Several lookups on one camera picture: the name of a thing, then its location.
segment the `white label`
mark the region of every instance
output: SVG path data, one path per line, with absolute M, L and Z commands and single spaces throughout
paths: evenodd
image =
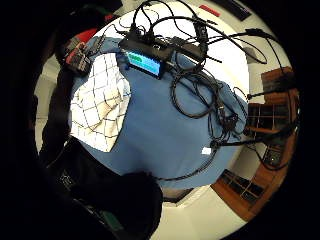
M 202 148 L 201 154 L 210 155 L 211 154 L 211 148 L 207 148 L 207 147 Z

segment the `table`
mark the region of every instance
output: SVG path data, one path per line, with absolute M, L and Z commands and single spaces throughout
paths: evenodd
M 191 12 L 180 3 L 168 4 L 175 15 L 191 17 Z M 217 24 L 215 27 L 224 33 L 235 33 L 219 18 L 198 7 L 192 7 L 199 17 L 214 21 Z M 148 8 L 150 10 L 147 10 L 147 13 L 151 21 L 157 19 L 156 12 L 160 17 L 170 15 L 168 9 L 161 4 Z M 119 30 L 124 30 L 123 26 L 130 26 L 133 14 L 134 12 L 129 12 L 110 24 L 115 24 Z M 136 22 L 137 25 L 141 24 L 148 29 L 148 20 L 142 13 L 138 14 Z M 185 20 L 177 20 L 177 23 L 180 28 L 194 34 L 192 23 Z M 95 37 L 100 36 L 104 30 L 105 28 L 101 29 Z M 172 20 L 158 24 L 154 31 L 155 34 L 166 37 L 186 37 L 174 27 Z M 209 36 L 219 35 L 211 29 L 208 30 L 208 34 Z M 117 34 L 112 27 L 108 28 L 105 35 L 112 39 L 107 38 L 102 50 L 104 52 L 114 51 L 122 36 Z M 229 41 L 220 41 L 211 45 L 208 55 L 222 61 L 222 63 L 217 63 L 209 59 L 205 68 L 225 85 L 226 91 L 222 92 L 221 98 L 242 118 L 237 126 L 243 129 L 245 118 L 236 101 L 232 100 L 231 92 L 227 91 L 227 85 L 231 89 L 235 86 L 239 87 L 245 94 L 248 94 L 249 72 L 246 57 Z M 203 154 L 202 151 L 205 147 L 209 147 L 211 141 L 207 118 L 190 119 L 173 107 L 169 91 L 170 81 L 167 80 L 170 79 L 170 74 L 165 73 L 163 79 L 159 81 L 138 70 L 132 68 L 126 70 L 124 64 L 118 63 L 121 73 L 130 83 L 132 97 L 117 142 L 110 152 L 98 151 L 80 141 L 82 146 L 99 162 L 120 175 L 146 171 L 156 177 L 173 178 L 189 174 L 204 164 L 208 160 L 208 155 Z M 75 79 L 73 94 L 85 80 L 85 78 Z M 188 104 L 192 107 L 197 106 L 198 103 Z M 219 131 L 219 126 L 216 126 L 215 131 Z M 235 136 L 229 139 L 230 142 L 238 140 Z M 217 151 L 212 164 L 200 174 L 178 181 L 159 180 L 158 183 L 161 187 L 176 189 L 188 189 L 214 183 L 229 161 L 237 157 L 238 150 L 239 147 L 222 147 Z

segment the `red object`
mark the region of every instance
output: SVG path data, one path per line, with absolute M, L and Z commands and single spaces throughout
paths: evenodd
M 76 36 L 79 38 L 80 42 L 86 43 L 93 37 L 94 34 L 96 34 L 96 32 L 96 28 L 91 28 L 82 33 L 77 34 Z
M 215 15 L 216 17 L 219 17 L 220 16 L 220 13 L 218 13 L 216 10 L 213 10 L 212 8 L 209 8 L 208 6 L 206 5 L 201 5 L 199 8 Z

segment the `electronic device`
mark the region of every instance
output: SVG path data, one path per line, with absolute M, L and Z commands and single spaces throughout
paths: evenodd
M 171 59 L 173 49 L 160 40 L 152 44 L 124 38 L 119 42 L 129 60 L 129 65 L 142 72 L 160 79 L 164 73 L 166 62 Z
M 74 73 L 85 76 L 90 72 L 91 60 L 84 54 L 83 50 L 79 47 L 66 57 L 65 65 Z
M 232 13 L 240 21 L 245 20 L 247 17 L 251 15 L 251 13 L 247 9 L 245 9 L 243 6 L 241 6 L 239 3 L 237 3 L 234 0 L 211 0 L 211 1 L 225 8 L 227 11 Z

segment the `wire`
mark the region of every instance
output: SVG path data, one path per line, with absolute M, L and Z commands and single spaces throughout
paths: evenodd
M 236 41 L 234 41 L 232 39 L 232 37 L 229 37 L 228 35 L 226 35 L 224 32 L 220 31 L 219 29 L 199 20 L 199 19 L 193 19 L 193 18 L 190 18 L 190 17 L 184 17 L 184 16 L 169 16 L 169 17 L 164 17 L 164 18 L 161 18 L 159 20 L 157 20 L 156 22 L 154 22 L 150 28 L 149 28 L 149 33 L 151 31 L 153 31 L 153 28 L 159 24 L 160 22 L 163 22 L 163 21 L 166 21 L 166 20 L 169 20 L 169 19 L 185 19 L 185 20 L 189 20 L 189 21 L 192 21 L 192 22 L 197 22 L 197 23 L 200 23 L 202 25 L 205 25 L 206 27 L 220 33 L 222 36 L 224 36 L 225 38 L 227 38 L 229 41 L 231 41 L 234 45 L 236 45 L 240 50 L 242 50 L 245 54 L 247 54 L 248 56 L 250 56 L 251 58 L 253 58 L 254 60 L 256 60 L 258 63 L 261 63 L 261 64 L 267 64 L 267 61 L 261 61 L 260 59 L 257 59 L 255 56 L 253 56 L 252 54 L 250 54 L 249 52 L 247 52 L 240 44 L 238 44 Z
M 281 166 L 278 166 L 278 167 L 269 167 L 269 166 L 263 161 L 263 158 L 261 157 L 261 155 L 260 155 L 259 152 L 257 151 L 255 145 L 253 145 L 253 147 L 250 147 L 250 146 L 246 145 L 246 147 L 256 153 L 256 155 L 257 155 L 260 163 L 262 164 L 262 166 L 263 166 L 264 168 L 266 168 L 267 170 L 269 170 L 269 171 L 279 171 L 279 170 L 281 170 L 281 169 L 283 169 L 283 168 L 285 168 L 285 167 L 288 166 L 288 162 L 286 162 L 286 163 L 284 163 L 284 164 L 282 164 Z
M 143 9 L 144 11 L 143 11 L 143 14 L 144 15 L 146 15 L 146 12 L 145 11 L 151 11 L 151 12 L 154 12 L 154 13 L 156 13 L 157 14 L 157 19 L 156 19 L 156 21 L 157 20 L 159 20 L 159 18 L 160 18 L 160 16 L 159 16 L 159 13 L 157 12 L 157 11 L 155 11 L 155 10 L 153 10 L 153 9 L 150 9 L 150 8 L 146 8 L 146 9 Z M 121 23 L 121 19 L 122 19 L 122 17 L 119 19 L 119 25 L 121 26 L 121 27 L 123 27 L 123 28 L 130 28 L 130 26 L 124 26 L 122 23 Z
M 183 180 L 183 179 L 198 175 L 199 173 L 205 171 L 206 169 L 208 169 L 208 167 L 210 167 L 210 165 L 212 164 L 212 162 L 214 160 L 214 156 L 216 155 L 217 150 L 218 149 L 213 149 L 209 159 L 204 164 L 202 164 L 199 168 L 197 168 L 196 170 L 194 170 L 193 172 L 191 172 L 189 174 L 186 174 L 186 175 L 183 175 L 180 177 L 174 177 L 174 178 L 162 178 L 162 177 L 156 177 L 156 176 L 153 176 L 153 177 L 156 180 L 162 180 L 162 181 L 179 181 L 179 180 Z
M 201 96 L 201 94 L 199 93 L 199 90 L 197 89 L 197 87 L 195 88 L 195 95 L 197 97 L 199 97 L 203 103 L 205 103 L 205 105 L 207 105 L 207 109 L 200 112 L 200 113 L 195 113 L 195 114 L 191 114 L 191 113 L 187 113 L 185 110 L 182 109 L 180 103 L 178 102 L 178 99 L 177 99 L 177 95 L 176 95 L 176 87 L 177 87 L 177 84 L 178 83 L 181 83 L 181 79 L 182 78 L 185 78 L 187 79 L 186 77 L 198 77 L 198 80 L 201 81 L 203 84 L 205 84 L 211 94 L 212 94 L 212 100 L 211 102 L 208 104 L 206 101 L 203 101 L 203 96 Z M 172 81 L 171 83 L 171 99 L 172 99 L 172 103 L 173 103 L 173 106 L 180 112 L 182 113 L 183 115 L 189 117 L 189 118 L 195 118 L 195 119 L 198 119 L 198 118 L 202 118 L 203 116 L 207 115 L 208 113 L 210 113 L 213 108 L 216 106 L 216 99 L 218 97 L 218 87 L 213 85 L 212 83 L 210 83 L 210 81 L 208 81 L 207 78 L 205 78 L 203 75 L 201 74 L 196 74 L 196 73 L 192 73 L 192 72 L 188 72 L 188 73 L 183 73 L 183 74 L 178 74 L 175 79 Z
M 144 5 L 146 5 L 146 4 L 148 4 L 149 2 L 152 2 L 152 1 L 154 1 L 154 2 L 160 2 L 160 3 L 164 4 L 164 5 L 169 9 L 171 15 L 174 16 L 174 13 L 173 13 L 171 7 L 170 7 L 167 3 L 165 3 L 165 2 L 163 2 L 163 1 L 161 1 L 161 0 L 148 0 L 148 1 L 146 1 L 146 2 L 143 2 L 143 3 L 137 8 L 137 10 L 135 11 L 134 16 L 133 16 L 133 21 L 132 21 L 134 24 L 136 23 L 136 15 L 137 15 L 138 11 L 139 11 L 140 9 L 142 9 Z M 193 9 L 192 9 L 190 6 L 188 6 L 188 8 L 191 9 L 190 11 L 194 14 L 194 16 L 196 16 L 196 13 L 193 11 Z M 177 28 L 180 32 L 186 34 L 186 35 L 189 36 L 189 37 L 192 37 L 192 35 L 190 35 L 189 33 L 185 32 L 185 31 L 183 31 L 182 29 L 180 29 L 180 28 L 178 27 L 177 21 L 176 21 L 175 19 L 174 19 L 174 24 L 175 24 L 176 28 Z

